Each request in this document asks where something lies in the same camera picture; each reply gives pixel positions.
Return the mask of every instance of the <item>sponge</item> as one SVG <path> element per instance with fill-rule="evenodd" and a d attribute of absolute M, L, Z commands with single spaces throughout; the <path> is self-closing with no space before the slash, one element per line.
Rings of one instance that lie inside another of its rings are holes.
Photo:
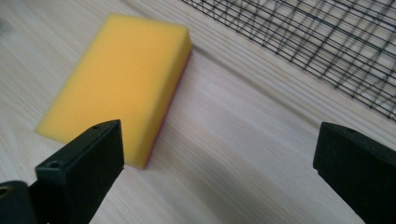
<path fill-rule="evenodd" d="M 191 49 L 185 26 L 110 14 L 35 131 L 68 143 L 120 119 L 125 163 L 144 168 Z"/>

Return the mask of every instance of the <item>wire mesh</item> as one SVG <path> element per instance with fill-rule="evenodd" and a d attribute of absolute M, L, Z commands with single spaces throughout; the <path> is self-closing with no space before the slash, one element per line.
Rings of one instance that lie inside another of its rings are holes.
<path fill-rule="evenodd" d="M 396 120 L 395 0 L 181 0 Z"/>

